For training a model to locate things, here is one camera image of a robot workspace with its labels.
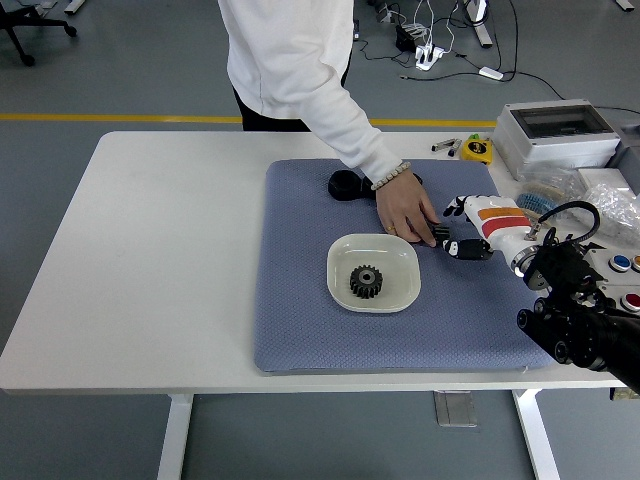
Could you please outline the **person's hand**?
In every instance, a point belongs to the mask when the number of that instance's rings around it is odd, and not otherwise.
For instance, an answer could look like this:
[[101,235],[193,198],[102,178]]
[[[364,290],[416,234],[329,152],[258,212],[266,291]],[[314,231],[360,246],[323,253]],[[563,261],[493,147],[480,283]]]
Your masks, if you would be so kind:
[[436,246],[431,226],[440,223],[432,202],[411,170],[376,190],[377,212],[385,231],[410,243]]

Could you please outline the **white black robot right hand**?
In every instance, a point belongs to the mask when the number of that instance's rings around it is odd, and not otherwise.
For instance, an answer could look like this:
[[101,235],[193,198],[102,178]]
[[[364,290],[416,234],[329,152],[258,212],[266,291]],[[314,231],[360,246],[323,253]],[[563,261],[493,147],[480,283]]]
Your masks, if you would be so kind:
[[443,249],[460,260],[488,260],[494,252],[503,254],[512,270],[519,268],[538,250],[537,240],[531,240],[530,220],[516,202],[502,196],[458,196],[444,212],[445,216],[460,216],[476,228],[478,239],[443,241]]

